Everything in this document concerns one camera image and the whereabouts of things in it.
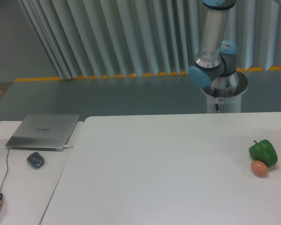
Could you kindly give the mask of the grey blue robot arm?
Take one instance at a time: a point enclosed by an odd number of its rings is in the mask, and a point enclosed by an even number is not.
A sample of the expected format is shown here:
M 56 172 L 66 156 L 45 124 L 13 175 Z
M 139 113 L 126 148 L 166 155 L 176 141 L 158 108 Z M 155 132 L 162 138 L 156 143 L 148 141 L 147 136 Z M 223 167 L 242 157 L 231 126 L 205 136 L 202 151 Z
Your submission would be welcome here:
M 227 63 L 220 53 L 229 10 L 234 0 L 204 0 L 206 15 L 200 50 L 195 55 L 194 65 L 189 67 L 188 76 L 200 87 L 209 86 L 227 70 Z

